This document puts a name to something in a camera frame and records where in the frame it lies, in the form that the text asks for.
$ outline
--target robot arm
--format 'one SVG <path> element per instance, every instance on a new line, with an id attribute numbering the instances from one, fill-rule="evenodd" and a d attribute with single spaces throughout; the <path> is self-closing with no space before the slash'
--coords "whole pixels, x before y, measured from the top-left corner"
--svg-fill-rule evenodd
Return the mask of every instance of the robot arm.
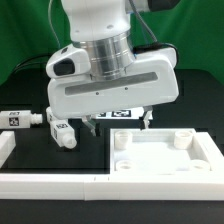
<path id="1" fill-rule="evenodd" d="M 142 10 L 154 9 L 156 1 L 135 2 Z M 178 1 L 158 2 L 164 2 L 160 5 L 164 9 L 165 2 Z M 49 101 L 56 117 L 84 117 L 89 122 L 85 119 L 89 115 L 177 98 L 175 50 L 133 53 L 127 0 L 62 0 L 62 5 L 69 17 L 72 44 L 47 64 Z"/>

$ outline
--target black surface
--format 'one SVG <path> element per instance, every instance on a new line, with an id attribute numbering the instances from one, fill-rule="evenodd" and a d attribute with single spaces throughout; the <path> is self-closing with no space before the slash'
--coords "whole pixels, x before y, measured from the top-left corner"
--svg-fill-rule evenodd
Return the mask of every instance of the black surface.
<path id="1" fill-rule="evenodd" d="M 180 70 L 176 73 L 180 96 L 174 103 L 154 106 L 151 127 L 208 131 L 224 152 L 224 86 L 204 71 Z M 26 70 L 16 74 L 0 87 L 0 110 L 31 109 L 45 114 L 47 83 L 43 71 Z M 103 136 L 93 138 L 80 120 L 70 121 L 77 129 L 79 142 L 79 149 L 73 152 L 57 147 L 50 137 L 46 120 L 32 129 L 16 130 L 17 147 L 5 164 L 4 172 L 8 170 L 7 166 L 17 167 L 13 169 L 15 172 L 107 172 L 109 128 L 138 127 L 138 122 L 102 120 L 100 123 Z M 102 150 L 94 150 L 94 146 L 100 146 Z M 0 223 L 219 224 L 224 223 L 224 202 L 0 200 Z"/>

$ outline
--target white plastic block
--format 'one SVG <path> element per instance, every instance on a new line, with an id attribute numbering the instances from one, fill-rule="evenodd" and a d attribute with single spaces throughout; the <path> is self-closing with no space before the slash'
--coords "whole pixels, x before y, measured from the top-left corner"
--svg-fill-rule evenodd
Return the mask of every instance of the white plastic block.
<path id="1" fill-rule="evenodd" d="M 31 114 L 29 110 L 2 111 L 0 113 L 0 129 L 30 128 L 32 124 L 43 123 L 41 114 Z"/>
<path id="2" fill-rule="evenodd" d="M 15 134 L 13 131 L 4 131 L 0 135 L 0 168 L 16 146 Z"/>
<path id="3" fill-rule="evenodd" d="M 50 122 L 51 135 L 60 147 L 73 149 L 77 145 L 75 131 L 65 120 Z"/>

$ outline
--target small white cylinder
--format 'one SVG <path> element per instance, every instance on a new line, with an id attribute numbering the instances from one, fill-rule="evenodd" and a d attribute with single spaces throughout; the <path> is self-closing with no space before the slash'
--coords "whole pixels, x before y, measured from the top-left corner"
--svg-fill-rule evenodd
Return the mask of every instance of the small white cylinder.
<path id="1" fill-rule="evenodd" d="M 189 149 L 192 145 L 193 134 L 190 131 L 175 132 L 174 146 L 177 149 Z"/>
<path id="2" fill-rule="evenodd" d="M 120 150 L 128 149 L 131 146 L 133 134 L 130 131 L 118 131 L 115 133 L 115 148 Z"/>
<path id="3" fill-rule="evenodd" d="M 127 172 L 136 170 L 136 164 L 130 160 L 121 160 L 116 163 L 116 171 Z"/>
<path id="4" fill-rule="evenodd" d="M 72 134 L 66 134 L 62 138 L 64 146 L 68 149 L 73 149 L 77 145 L 77 141 Z"/>
<path id="5" fill-rule="evenodd" d="M 42 124 L 43 123 L 42 114 L 31 114 L 30 115 L 30 123 L 31 124 Z"/>

